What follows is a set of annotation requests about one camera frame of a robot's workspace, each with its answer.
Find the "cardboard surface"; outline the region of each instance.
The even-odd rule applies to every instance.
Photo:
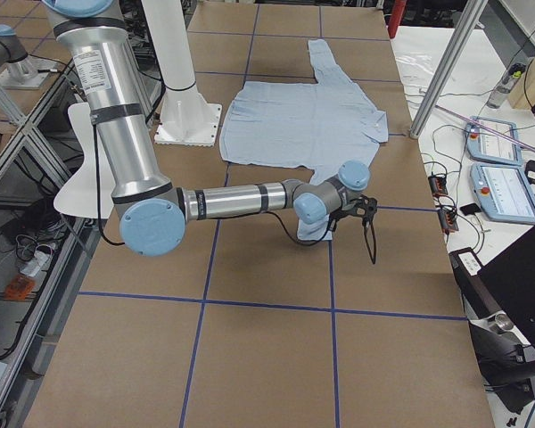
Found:
[[[185,427],[334,426],[328,314],[206,308]]]
[[[404,96],[404,87],[399,82],[359,81],[357,83],[377,109],[387,112],[391,135],[407,135],[412,119]]]
[[[341,427],[494,426],[464,321],[337,314],[337,350]]]
[[[238,73],[246,71],[251,36],[189,33],[194,71]]]
[[[258,6],[208,2],[197,7],[189,31],[251,34]]]
[[[382,206],[433,210],[434,202],[418,142],[404,136],[391,136],[381,143],[370,166],[371,179],[364,191]]]
[[[79,296],[25,426],[170,427],[182,410],[199,311]]]
[[[289,8],[284,4],[274,4],[258,13],[256,34],[319,37],[320,31],[317,6]]]
[[[337,307],[462,317],[437,214],[379,209],[374,222],[376,265],[366,254],[360,220],[345,218],[334,234]]]
[[[345,13],[340,7],[321,8],[323,37],[388,40],[383,11],[356,7]]]
[[[384,38],[382,16],[304,7],[199,4],[189,38],[204,97],[227,103],[245,78],[313,82],[308,38],[281,36],[319,21],[343,37],[328,40],[338,63],[387,110],[391,132],[405,128],[389,42],[345,38]],[[155,151],[187,188],[311,175],[228,167],[218,142]],[[491,427],[416,142],[391,136],[372,168],[368,193],[394,207],[376,217],[376,266],[354,218],[312,248],[267,214],[188,225],[157,259],[100,243],[82,286],[90,295],[78,298],[26,426]],[[293,232],[293,212],[282,218]],[[119,236],[114,214],[106,230]]]

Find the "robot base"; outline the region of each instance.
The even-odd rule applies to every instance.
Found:
[[[31,59],[38,70],[49,70],[55,68],[57,62],[50,60]],[[50,73],[38,73],[35,77],[29,78],[25,82],[19,82],[10,75],[10,71],[5,69],[0,73],[0,86],[4,89],[39,89],[48,78]]]

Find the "table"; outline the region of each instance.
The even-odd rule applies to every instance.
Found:
[[[412,115],[416,112],[416,102],[420,102],[422,99],[420,96],[413,95],[419,94],[421,88],[425,89],[428,86],[431,78],[431,73],[428,69],[431,67],[431,70],[435,70],[437,67],[451,37],[451,32],[452,30],[450,29],[401,27],[396,39],[392,41],[392,47],[399,59],[398,65],[403,75],[405,91],[410,95],[407,98]],[[414,58],[417,60],[417,64],[423,67],[407,66],[403,62],[405,58]],[[535,118],[530,111],[514,110],[508,102],[505,102],[498,110],[492,110],[487,107],[483,108],[483,105],[490,96],[489,93],[485,93],[494,87],[504,70],[504,64],[499,59],[485,33],[482,30],[475,30],[457,62],[452,77],[442,91],[443,94],[465,95],[442,96],[439,100],[439,105],[465,116],[481,115],[487,118],[512,121],[517,124],[517,127],[521,128],[518,130],[521,141],[535,146]],[[436,149],[438,150],[436,152],[434,150],[432,132],[447,124],[455,125],[457,128],[447,127],[436,131],[436,135],[434,136]],[[427,162],[434,159],[445,164],[450,171],[457,170],[457,163],[440,153],[445,153],[457,159],[462,158],[465,142],[464,134],[461,130],[463,127],[463,122],[455,120],[441,111],[434,110],[419,139],[421,152],[424,153],[424,161]],[[535,154],[523,151],[523,159],[525,161],[535,160]],[[458,206],[475,202],[469,177],[469,168],[473,162],[466,155],[463,158],[463,164],[464,167],[459,181],[457,174],[451,174],[449,175],[447,184],[450,196],[457,199]],[[429,164],[425,165],[428,174],[431,172],[431,166]],[[441,169],[436,166],[434,173],[439,172],[441,172]],[[483,214],[478,215],[478,217],[481,220],[483,229],[487,230],[485,233],[485,244],[478,254],[478,257],[484,264],[496,257],[510,243],[530,228],[527,225],[489,221]],[[477,240],[472,226],[461,219],[458,219],[457,222],[460,230],[449,236],[447,244],[448,251],[473,247]],[[521,332],[517,329],[514,331],[523,340]],[[495,394],[490,394],[489,400],[496,426],[503,426],[512,415],[505,409]],[[530,407],[531,405],[524,409],[522,415],[519,417],[518,424],[524,423]]]
[[[382,13],[199,4],[199,90],[226,108],[247,79],[313,82],[317,37],[389,114],[377,265],[356,219],[309,249],[264,216],[191,223],[157,259],[102,243],[25,426],[493,426]],[[155,151],[187,188],[311,174],[226,165],[218,143]]]

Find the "metal pole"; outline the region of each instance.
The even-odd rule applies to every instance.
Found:
[[[420,104],[420,108],[416,113],[415,119],[412,122],[412,127],[409,132],[411,138],[418,138],[420,133],[422,133],[426,122],[432,114],[434,106],[438,102],[440,93],[444,86],[446,86],[446,82],[452,74],[452,70],[454,69],[460,54],[464,50],[465,44],[467,43],[468,38],[470,38],[472,30],[475,28],[487,3],[488,0],[470,0],[467,2],[464,12],[462,13],[462,18],[457,24],[452,38],[448,42],[446,51],[440,60],[440,65],[432,77],[432,82],[428,86],[428,91],[426,92],[426,95]]]
[[[12,98],[0,86],[0,108],[8,116],[8,119],[14,125],[20,126],[24,123],[26,117],[20,110],[20,107],[12,100]]]
[[[512,144],[519,145],[523,149],[526,149],[526,150],[529,150],[530,152],[534,152],[535,153],[535,147],[532,147],[532,146],[524,143],[523,141],[516,140],[515,138],[512,138],[511,136],[508,136],[506,134],[501,134],[500,132],[496,131],[495,129],[491,129],[490,127],[486,127],[485,125],[482,125],[477,120],[473,120],[473,119],[467,118],[466,116],[462,116],[461,114],[458,114],[458,113],[456,113],[456,112],[454,112],[452,110],[448,110],[447,108],[442,107],[441,105],[438,105],[438,104],[435,104],[434,107],[437,108],[440,111],[444,111],[445,113],[450,114],[450,115],[452,115],[452,116],[454,116],[456,118],[459,118],[459,119],[461,119],[461,120],[463,120],[465,122],[471,123],[472,125],[475,125],[479,129],[483,129],[484,131],[487,131],[489,134],[492,134],[494,136],[498,136],[500,138],[503,138],[504,140],[507,140],[508,142],[510,142]]]

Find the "grid line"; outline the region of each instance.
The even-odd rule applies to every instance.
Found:
[[[230,166],[226,166],[226,175],[224,178],[224,187],[227,186]],[[190,368],[188,369],[188,376],[186,378],[185,397],[182,405],[182,412],[180,414],[179,428],[184,428],[186,420],[186,411],[188,409],[188,401],[190,399],[190,389],[193,382],[194,368],[196,366],[196,356],[198,354],[198,345],[200,344],[200,336],[202,333],[202,323],[204,322],[204,313],[206,311],[206,303],[208,297],[208,290],[210,288],[210,280],[212,278],[212,268],[214,266],[214,259],[216,256],[216,247],[218,244],[218,236],[220,233],[221,220],[216,221],[216,230],[214,231],[214,240],[212,241],[212,249],[210,251],[210,262],[208,264],[208,272],[206,273],[206,284],[204,285],[204,293],[202,294],[202,303],[200,307],[200,315],[198,316],[198,325],[196,326],[196,335],[194,336],[193,352],[190,358]]]
[[[366,37],[324,37],[321,35],[322,29],[319,29],[319,38],[329,40],[358,40],[361,42],[390,42],[388,38],[366,38]],[[262,34],[262,33],[233,33],[225,31],[201,31],[201,30],[189,30],[188,33],[194,34],[211,34],[215,36],[258,36],[258,37],[288,37],[288,38],[316,38],[317,36],[289,36],[286,34]]]
[[[216,299],[195,299],[189,297],[175,297],[175,296],[160,296],[156,294],[134,294],[122,292],[78,292],[80,296],[95,296],[107,298],[123,298],[123,299],[139,299],[139,300],[164,300],[164,301],[178,301],[183,303],[201,303],[207,305],[219,306],[240,306],[245,308],[264,308],[264,309],[281,309],[281,310],[302,310],[307,312],[328,312],[331,313],[331,308],[320,308],[316,306],[301,306],[301,305],[283,305],[277,303],[259,303],[253,301],[236,301],[236,300],[216,300]],[[419,318],[432,319],[440,321],[467,321],[466,317],[458,317],[452,315],[431,315],[431,314],[416,314],[408,312],[388,312],[381,310],[365,310],[365,309],[346,309],[335,308],[333,311],[337,314],[349,315],[363,315],[371,317],[398,317],[398,318]]]
[[[381,210],[437,212],[435,208],[392,207],[389,205],[379,205],[377,208]]]
[[[220,74],[227,76],[244,76],[250,78],[311,78],[313,76],[288,76],[284,74],[255,74],[255,73],[234,73],[226,71],[195,71],[196,74]],[[400,83],[400,80],[386,80],[382,78],[350,78],[354,82],[381,82],[381,83]]]
[[[333,271],[333,242],[329,241],[329,286],[331,292],[331,334],[333,341],[333,386],[335,397],[335,428],[341,428],[341,403],[339,401],[339,358],[337,351],[337,319],[335,315],[335,280]]]
[[[319,5],[319,38],[323,38],[323,13],[321,12],[320,5]]]
[[[251,59],[251,49],[253,48],[253,39],[256,35],[256,27],[258,26],[258,17],[259,17],[259,8],[261,7],[261,4],[258,4],[258,7],[256,7],[256,18],[253,22],[253,29],[251,31],[251,37],[250,37],[250,50],[248,51],[248,58],[246,59],[246,70],[243,73],[243,85],[246,84],[246,80],[248,79],[248,71],[250,70],[250,59]]]

